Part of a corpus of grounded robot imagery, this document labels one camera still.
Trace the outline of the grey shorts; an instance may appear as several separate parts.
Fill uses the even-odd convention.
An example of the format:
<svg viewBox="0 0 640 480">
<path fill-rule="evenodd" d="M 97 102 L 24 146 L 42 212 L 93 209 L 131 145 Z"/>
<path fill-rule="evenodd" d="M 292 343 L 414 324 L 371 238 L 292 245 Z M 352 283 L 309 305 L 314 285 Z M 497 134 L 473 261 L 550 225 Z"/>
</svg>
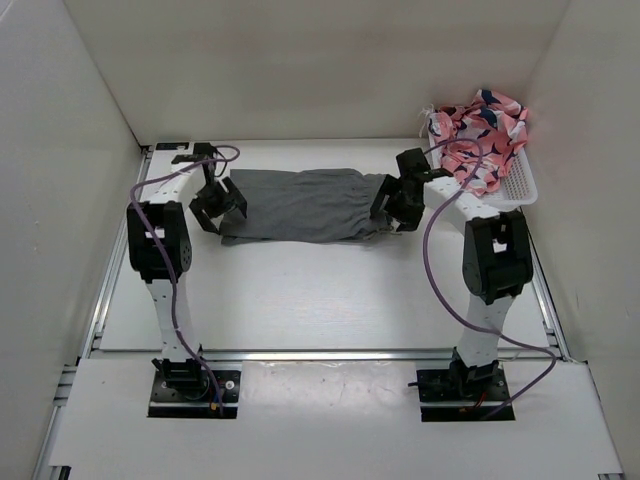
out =
<svg viewBox="0 0 640 480">
<path fill-rule="evenodd" d="M 230 179 L 247 201 L 247 214 L 234 210 L 224 215 L 219 229 L 221 243 L 227 246 L 361 241 L 391 230 L 387 214 L 370 214 L 383 174 L 234 169 Z"/>
</svg>

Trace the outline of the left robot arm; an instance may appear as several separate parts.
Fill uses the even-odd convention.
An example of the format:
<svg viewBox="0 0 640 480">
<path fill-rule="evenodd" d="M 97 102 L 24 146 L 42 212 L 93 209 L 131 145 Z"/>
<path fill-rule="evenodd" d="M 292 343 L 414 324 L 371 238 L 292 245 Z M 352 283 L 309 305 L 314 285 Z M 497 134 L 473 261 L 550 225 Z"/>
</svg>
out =
<svg viewBox="0 0 640 480">
<path fill-rule="evenodd" d="M 168 173 L 135 184 L 126 211 L 131 268 L 151 295 L 162 347 L 154 365 L 170 388 L 188 400 L 208 395 L 221 402 L 219 381 L 202 357 L 191 320 L 186 274 L 193 248 L 186 215 L 200 228 L 219 232 L 214 220 L 234 210 L 247 215 L 247 201 L 224 170 L 240 157 L 228 144 L 198 142 L 191 153 L 178 153 Z"/>
</svg>

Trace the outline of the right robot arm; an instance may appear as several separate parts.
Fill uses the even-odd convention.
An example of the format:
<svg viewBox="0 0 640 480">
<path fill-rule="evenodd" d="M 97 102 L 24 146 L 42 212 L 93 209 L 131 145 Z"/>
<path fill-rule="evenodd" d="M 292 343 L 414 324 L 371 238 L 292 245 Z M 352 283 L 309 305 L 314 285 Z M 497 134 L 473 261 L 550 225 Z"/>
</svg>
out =
<svg viewBox="0 0 640 480">
<path fill-rule="evenodd" d="M 517 210 L 502 212 L 461 193 L 452 174 L 431 168 L 419 148 L 398 154 L 396 163 L 399 175 L 385 177 L 370 215 L 384 213 L 399 232 L 412 232 L 430 206 L 435 211 L 426 233 L 441 214 L 463 235 L 461 270 L 469 303 L 447 377 L 452 393 L 470 400 L 497 377 L 506 315 L 533 276 L 527 224 Z"/>
</svg>

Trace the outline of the pink patterned shorts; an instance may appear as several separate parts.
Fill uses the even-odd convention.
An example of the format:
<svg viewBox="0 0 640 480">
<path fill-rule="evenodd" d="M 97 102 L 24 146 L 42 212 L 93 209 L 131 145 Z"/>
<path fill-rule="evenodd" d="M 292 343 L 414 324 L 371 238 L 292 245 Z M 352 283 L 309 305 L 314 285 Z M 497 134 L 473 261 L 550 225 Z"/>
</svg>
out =
<svg viewBox="0 0 640 480">
<path fill-rule="evenodd" d="M 492 194 L 528 142 L 528 108 L 489 89 L 480 89 L 467 105 L 423 111 L 420 133 L 431 137 L 441 168 L 477 196 Z"/>
</svg>

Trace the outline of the white plastic basket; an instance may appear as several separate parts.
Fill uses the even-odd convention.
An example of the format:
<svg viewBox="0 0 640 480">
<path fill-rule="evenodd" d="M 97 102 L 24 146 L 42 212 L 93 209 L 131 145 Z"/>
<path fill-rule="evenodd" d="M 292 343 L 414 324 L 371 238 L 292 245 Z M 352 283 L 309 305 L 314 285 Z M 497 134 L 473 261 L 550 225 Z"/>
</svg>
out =
<svg viewBox="0 0 640 480">
<path fill-rule="evenodd" d="M 428 139 L 430 147 L 441 142 L 428 129 L 421 135 L 422 138 Z M 440 153 L 438 152 L 439 150 L 434 150 L 427 155 L 430 165 L 434 168 L 441 167 Z M 493 192 L 486 192 L 479 197 L 485 203 L 503 211 L 531 205 L 538 199 L 534 175 L 524 147 L 517 154 L 514 154 L 511 160 L 509 174 L 500 179 L 499 187 Z"/>
</svg>

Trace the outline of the aluminium front rail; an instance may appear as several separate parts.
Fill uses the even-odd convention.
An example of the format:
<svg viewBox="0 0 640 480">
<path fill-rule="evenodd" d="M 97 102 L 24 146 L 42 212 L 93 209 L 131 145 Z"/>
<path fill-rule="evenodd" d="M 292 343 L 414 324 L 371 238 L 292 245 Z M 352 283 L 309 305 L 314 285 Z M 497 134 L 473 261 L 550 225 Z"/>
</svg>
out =
<svg viewBox="0 0 640 480">
<path fill-rule="evenodd" d="M 209 361 L 341 362 L 341 361 L 441 361 L 449 360 L 452 349 L 333 349 L 333 350 L 205 350 Z"/>
</svg>

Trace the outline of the aluminium rail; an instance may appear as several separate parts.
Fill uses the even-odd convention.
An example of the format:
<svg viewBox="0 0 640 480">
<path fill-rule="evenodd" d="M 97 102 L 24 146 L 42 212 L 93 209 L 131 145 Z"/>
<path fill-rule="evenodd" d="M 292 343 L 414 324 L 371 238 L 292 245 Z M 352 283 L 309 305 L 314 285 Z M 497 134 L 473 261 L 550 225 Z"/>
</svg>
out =
<svg viewBox="0 0 640 480">
<path fill-rule="evenodd" d="M 87 154 L 58 170 L 55 196 L 33 219 L 35 277 L 25 304 L 34 308 L 24 349 L 26 412 L 38 422 L 27 479 L 47 478 L 53 430 L 67 396 L 63 378 L 98 349 L 125 256 L 129 189 L 149 168 L 151 146 L 135 144 L 105 160 Z"/>
<path fill-rule="evenodd" d="M 441 361 L 449 360 L 452 349 L 333 349 L 333 350 L 205 350 L 209 361 L 341 362 L 341 361 Z"/>
<path fill-rule="evenodd" d="M 522 478 L 634 479 L 635 264 L 620 218 L 531 211 L 534 290 L 563 359 L 516 401 L 542 453 Z"/>
</svg>

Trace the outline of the aluminium right side rail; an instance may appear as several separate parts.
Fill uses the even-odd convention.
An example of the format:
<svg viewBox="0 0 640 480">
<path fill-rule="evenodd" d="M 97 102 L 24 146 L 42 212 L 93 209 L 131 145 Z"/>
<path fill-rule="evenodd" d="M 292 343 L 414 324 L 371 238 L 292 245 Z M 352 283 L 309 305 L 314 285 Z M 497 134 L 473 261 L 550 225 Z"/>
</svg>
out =
<svg viewBox="0 0 640 480">
<path fill-rule="evenodd" d="M 516 401 L 542 453 L 522 478 L 634 479 L 635 264 L 620 218 L 531 211 L 534 290 L 563 359 Z"/>
</svg>

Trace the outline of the aluminium left side rail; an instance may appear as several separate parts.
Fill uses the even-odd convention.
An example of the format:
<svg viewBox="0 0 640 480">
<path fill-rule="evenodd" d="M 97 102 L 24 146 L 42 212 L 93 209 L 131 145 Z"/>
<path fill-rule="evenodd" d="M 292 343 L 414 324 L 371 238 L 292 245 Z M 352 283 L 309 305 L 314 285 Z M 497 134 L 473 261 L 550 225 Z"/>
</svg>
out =
<svg viewBox="0 0 640 480">
<path fill-rule="evenodd" d="M 34 308 L 24 349 L 26 412 L 38 422 L 27 479 L 47 478 L 53 430 L 67 396 L 63 378 L 98 349 L 125 256 L 129 189 L 149 168 L 151 146 L 135 144 L 105 160 L 87 154 L 58 170 L 55 196 L 33 219 L 35 277 L 25 304 Z"/>
</svg>

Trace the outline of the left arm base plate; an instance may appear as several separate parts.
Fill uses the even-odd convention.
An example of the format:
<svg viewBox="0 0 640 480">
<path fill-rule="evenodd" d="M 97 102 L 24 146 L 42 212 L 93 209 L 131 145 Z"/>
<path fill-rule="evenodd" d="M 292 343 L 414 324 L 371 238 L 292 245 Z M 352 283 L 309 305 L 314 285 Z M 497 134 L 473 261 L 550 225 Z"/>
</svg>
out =
<svg viewBox="0 0 640 480">
<path fill-rule="evenodd" d="M 205 384 L 194 392 L 182 393 L 170 388 L 159 372 L 155 373 L 147 416 L 168 419 L 236 419 L 241 390 L 240 370 L 214 370 L 222 394 L 222 406 L 213 387 Z"/>
</svg>

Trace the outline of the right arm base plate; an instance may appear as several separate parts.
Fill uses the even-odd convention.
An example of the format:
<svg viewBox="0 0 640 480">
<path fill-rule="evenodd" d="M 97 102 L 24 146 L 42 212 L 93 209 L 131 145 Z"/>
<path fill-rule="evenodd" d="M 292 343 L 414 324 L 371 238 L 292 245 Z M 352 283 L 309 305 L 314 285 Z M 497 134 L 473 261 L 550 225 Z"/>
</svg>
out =
<svg viewBox="0 0 640 480">
<path fill-rule="evenodd" d="M 416 379 L 407 384 L 418 392 L 423 423 L 467 423 L 515 421 L 511 404 L 497 413 L 493 410 L 510 398 L 508 383 L 502 368 L 479 386 L 458 387 L 445 369 L 416 371 Z"/>
</svg>

